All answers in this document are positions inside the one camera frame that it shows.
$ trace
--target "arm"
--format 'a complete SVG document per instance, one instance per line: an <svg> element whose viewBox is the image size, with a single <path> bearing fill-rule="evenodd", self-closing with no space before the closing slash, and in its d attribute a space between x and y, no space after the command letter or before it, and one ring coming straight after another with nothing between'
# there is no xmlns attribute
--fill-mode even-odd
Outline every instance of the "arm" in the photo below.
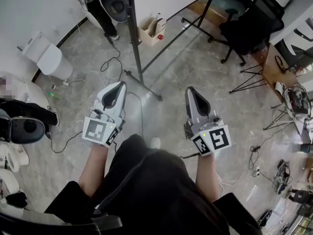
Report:
<svg viewBox="0 0 313 235"><path fill-rule="evenodd" d="M80 188L89 197L95 193L102 183L107 157L108 149L106 147L92 145L87 163L78 180Z"/></svg>
<svg viewBox="0 0 313 235"><path fill-rule="evenodd" d="M196 186L210 202L220 198L214 154L205 157L199 156Z"/></svg>

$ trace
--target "white toilet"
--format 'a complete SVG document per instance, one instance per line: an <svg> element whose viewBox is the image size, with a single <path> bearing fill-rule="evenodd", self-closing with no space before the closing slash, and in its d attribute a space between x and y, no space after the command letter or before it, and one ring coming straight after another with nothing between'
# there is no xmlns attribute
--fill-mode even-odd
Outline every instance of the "white toilet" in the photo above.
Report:
<svg viewBox="0 0 313 235"><path fill-rule="evenodd" d="M73 72L73 66L60 49L50 43L41 32L36 32L28 41L22 54L36 63L44 75L66 80Z"/></svg>

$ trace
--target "desk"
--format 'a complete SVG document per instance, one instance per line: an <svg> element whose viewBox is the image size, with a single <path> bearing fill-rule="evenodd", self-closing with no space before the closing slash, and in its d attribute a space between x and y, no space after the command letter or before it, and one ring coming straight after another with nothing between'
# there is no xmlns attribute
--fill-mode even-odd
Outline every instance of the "desk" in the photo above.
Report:
<svg viewBox="0 0 313 235"><path fill-rule="evenodd" d="M276 96L278 97L280 102L283 103L284 102L283 97L275 89L276 82L280 82L282 84L285 84L286 87L291 87L292 85L297 83L298 80L297 80L296 76L292 72L290 72L290 71L287 71L285 74L282 73L282 71L280 70L280 68L276 64L275 56L279 56L281 58L285 68L289 67L287 62L285 61L285 59L278 52L278 50L273 45L270 45L269 48L268 48L268 53L267 53L267 57L266 57L265 63L263 63L261 65L257 65L257 66L251 67L251 68L248 68L248 69L245 69L245 70L242 70L240 73L249 73L249 74L253 74L253 76L250 77L247 81L242 83L237 88L235 88L232 91L230 91L230 93L244 91L244 90L248 90L248 89L251 89L251 88L260 87L260 86L263 86L263 85L268 85L272 89L272 91L276 94ZM258 72L251 71L253 68L256 68L256 67L259 67L259 66L261 67L261 70L259 70ZM248 85L245 85L249 80L251 80L252 78L254 78L257 75L261 75L262 79L258 80L256 82L250 83ZM265 82L264 84L255 85L258 82L263 82L263 81ZM286 115L286 112L281 112L281 114L276 118L275 121L280 120L284 115ZM296 126L296 129L297 129L299 135L301 136L302 135L302 131L303 131L303 126L304 126L303 122L304 122L305 119L304 118L299 118L299 120L296 119L294 121L294 124ZM270 125L268 125L266 128L264 128L264 130L272 129L272 128L278 127L280 125L275 125L274 122L272 122Z"/></svg>

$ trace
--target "floor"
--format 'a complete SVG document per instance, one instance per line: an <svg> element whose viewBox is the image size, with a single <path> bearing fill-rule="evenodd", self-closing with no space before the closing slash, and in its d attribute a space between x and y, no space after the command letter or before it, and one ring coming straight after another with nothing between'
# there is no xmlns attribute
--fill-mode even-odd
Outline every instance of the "floor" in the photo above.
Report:
<svg viewBox="0 0 313 235"><path fill-rule="evenodd" d="M163 46L177 35L185 23L182 16L194 19L197 15L188 9L175 16L167 24L165 38L155 47L139 46L143 66L147 64ZM206 20L202 27L212 35L221 38L219 30ZM136 73L135 60L128 28L125 24L117 26L121 38L115 46L121 51L120 61L123 69ZM86 83L75 82L66 87L56 78L52 78L57 89L51 89L47 76L40 75L36 81L47 95L50 104L56 107L60 126L52 129L53 148L61 150L66 140L80 132L84 117L89 114L97 93L109 82L118 80L121 67L117 61L112 61L106 72L100 72L101 65L117 51L103 37L102 30L94 27L89 21L84 23L80 31L74 34L60 48L63 55L72 63L74 72L70 80L84 79ZM278 103L275 94L267 86L258 87L229 94L229 91L243 82L246 74L239 71L240 59L233 53L226 64L220 59L226 55L226 46L218 43L207 43L207 37L195 28L190 28L177 39L144 73L148 87L162 95L159 102L150 93L138 86L133 80L122 73L128 91L136 93L142 100L144 139L150 142L152 137L160 137L161 147L177 155L188 155L196 151L195 146L186 140L183 124L186 122L184 92L188 86L194 85L202 89L212 105L228 125L232 147L216 154L217 172L222 178L224 194L233 192L248 211L258 219L267 209L273 209L282 196L272 189L272 183L259 176L252 177L247 170L250 157L250 147L260 144L269 138L280 127L263 131L270 123L271 106ZM247 57L247 65L255 65L255 61ZM59 98L48 96L53 92ZM125 104L126 124L123 134L128 138L134 133L141 133L140 105L136 97L129 94ZM116 138L118 146L123 141L122 135ZM281 159L290 161L293 182L303 175L306 156L296 153L300 138L293 125L275 134L265 142L257 162L260 170L272 178L276 175L277 165ZM54 154L51 143L46 137L37 143L26 145L30 158L29 166L23 166L16 177L21 188L28 196L29 208L39 212L47 206L70 180L78 180L87 160L90 143L80 136L71 140L61 154ZM109 150L108 164L112 161L114 150ZM191 178L195 178L196 158L186 160ZM282 222L268 227L264 234L275 234L280 226L292 221L295 217L296 205L290 201L284 202L285 207Z"/></svg>

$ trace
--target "black pants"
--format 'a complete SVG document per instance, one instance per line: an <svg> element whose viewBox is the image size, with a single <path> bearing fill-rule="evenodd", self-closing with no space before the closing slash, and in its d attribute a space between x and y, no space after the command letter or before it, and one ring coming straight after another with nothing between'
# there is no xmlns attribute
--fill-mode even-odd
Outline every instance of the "black pants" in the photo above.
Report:
<svg viewBox="0 0 313 235"><path fill-rule="evenodd" d="M3 109L10 118L23 116L34 117L40 120L45 125L45 132L50 131L49 125L57 125L58 123L57 116L54 112L46 110L34 103L0 98L0 109Z"/></svg>
<svg viewBox="0 0 313 235"><path fill-rule="evenodd" d="M106 13L104 8L102 8L99 0L94 0L92 2L87 3L88 11L97 19L104 32L108 36L115 36L117 34L114 25L112 24L112 20L109 15Z"/></svg>

